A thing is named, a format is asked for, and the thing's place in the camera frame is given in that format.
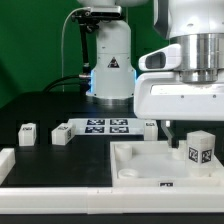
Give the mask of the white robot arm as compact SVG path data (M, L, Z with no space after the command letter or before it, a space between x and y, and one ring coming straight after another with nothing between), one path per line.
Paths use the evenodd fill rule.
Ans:
M104 104L131 100L140 119L224 120L224 0L153 0L154 29L169 45L130 62L124 7L148 0L77 0L97 31L97 62L86 96Z

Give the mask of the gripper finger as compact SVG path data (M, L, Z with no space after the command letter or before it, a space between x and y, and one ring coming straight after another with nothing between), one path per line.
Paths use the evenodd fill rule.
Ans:
M178 148L179 140L174 133L175 122L171 120L162 120L161 128L167 137L168 146L170 148Z

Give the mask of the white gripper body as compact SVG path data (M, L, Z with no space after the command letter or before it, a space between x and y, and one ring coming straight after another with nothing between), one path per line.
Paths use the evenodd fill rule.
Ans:
M185 84L175 72L139 76L134 113L140 119L224 121L224 72L214 83Z

